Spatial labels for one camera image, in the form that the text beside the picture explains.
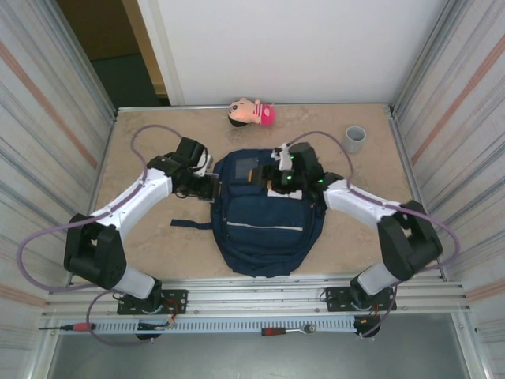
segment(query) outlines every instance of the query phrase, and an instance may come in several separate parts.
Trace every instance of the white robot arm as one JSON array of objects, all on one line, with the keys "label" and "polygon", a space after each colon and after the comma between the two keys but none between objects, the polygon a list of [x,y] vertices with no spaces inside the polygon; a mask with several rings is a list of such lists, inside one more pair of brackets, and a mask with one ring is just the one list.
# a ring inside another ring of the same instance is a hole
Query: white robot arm
[{"label": "white robot arm", "polygon": [[272,157],[278,163],[252,170],[250,182],[282,194],[304,191],[314,201],[323,201],[327,208],[377,230],[383,261],[351,280],[350,293],[357,309],[368,309],[377,303],[378,296],[387,294],[391,285],[410,279],[442,253],[430,222],[387,207],[425,213],[416,201],[400,204],[349,186],[342,176],[324,172],[314,149],[306,142],[283,144],[273,150]]},{"label": "white robot arm", "polygon": [[[65,248],[65,268],[105,289],[144,300],[143,309],[159,306],[161,283],[128,265],[122,247],[133,226],[171,193],[211,201],[218,182],[207,174],[211,156],[200,143],[183,137],[176,152],[152,159],[147,170],[123,193],[90,216],[75,215],[71,222],[105,217],[70,229]],[[137,187],[140,189],[127,202]]]}]

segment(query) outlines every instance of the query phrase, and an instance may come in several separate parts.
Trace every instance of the backpack strap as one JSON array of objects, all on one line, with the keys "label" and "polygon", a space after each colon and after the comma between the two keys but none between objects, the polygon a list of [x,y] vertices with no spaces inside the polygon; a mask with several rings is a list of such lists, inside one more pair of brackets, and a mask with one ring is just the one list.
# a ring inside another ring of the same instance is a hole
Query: backpack strap
[{"label": "backpack strap", "polygon": [[170,222],[171,227],[192,227],[194,229],[198,229],[200,231],[209,231],[212,229],[212,223],[197,223],[192,220],[179,220],[173,219]]}]

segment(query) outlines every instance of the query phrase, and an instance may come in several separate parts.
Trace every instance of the stuffed toy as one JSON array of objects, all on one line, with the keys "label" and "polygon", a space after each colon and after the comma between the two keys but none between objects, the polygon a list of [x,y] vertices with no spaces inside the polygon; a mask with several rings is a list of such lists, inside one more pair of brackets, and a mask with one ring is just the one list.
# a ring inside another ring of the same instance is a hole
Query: stuffed toy
[{"label": "stuffed toy", "polygon": [[274,107],[262,104],[259,100],[254,103],[242,97],[232,102],[228,109],[228,119],[235,127],[246,126],[250,123],[270,126],[274,123]]}]

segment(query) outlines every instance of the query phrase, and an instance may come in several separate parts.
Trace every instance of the black mounting bracket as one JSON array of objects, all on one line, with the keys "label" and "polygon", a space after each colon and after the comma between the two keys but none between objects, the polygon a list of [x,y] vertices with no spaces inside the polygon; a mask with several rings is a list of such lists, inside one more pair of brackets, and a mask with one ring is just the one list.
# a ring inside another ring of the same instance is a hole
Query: black mounting bracket
[{"label": "black mounting bracket", "polygon": [[[379,294],[373,297],[373,303],[365,308],[357,306],[352,294],[352,287],[328,287],[324,290],[326,294],[326,304],[328,312],[352,312],[352,311],[370,311],[373,306],[378,305],[378,310],[387,310],[393,299],[393,289],[384,288]],[[391,310],[396,310],[396,302]]]},{"label": "black mounting bracket", "polygon": [[146,306],[146,300],[131,295],[122,296],[119,299],[118,314],[184,314],[188,305],[188,291],[161,290],[159,304],[155,307],[150,302]]}]

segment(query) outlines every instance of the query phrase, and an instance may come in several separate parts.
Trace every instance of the reflective strip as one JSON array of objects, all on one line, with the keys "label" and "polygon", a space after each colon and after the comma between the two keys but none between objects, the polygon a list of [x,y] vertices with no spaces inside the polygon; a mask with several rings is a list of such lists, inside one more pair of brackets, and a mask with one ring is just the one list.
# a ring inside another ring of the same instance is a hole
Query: reflective strip
[{"label": "reflective strip", "polygon": [[226,222],[231,227],[252,227],[254,229],[286,229],[288,231],[303,231],[303,227],[256,227],[254,225],[248,225],[247,223],[231,223],[230,221]]}]

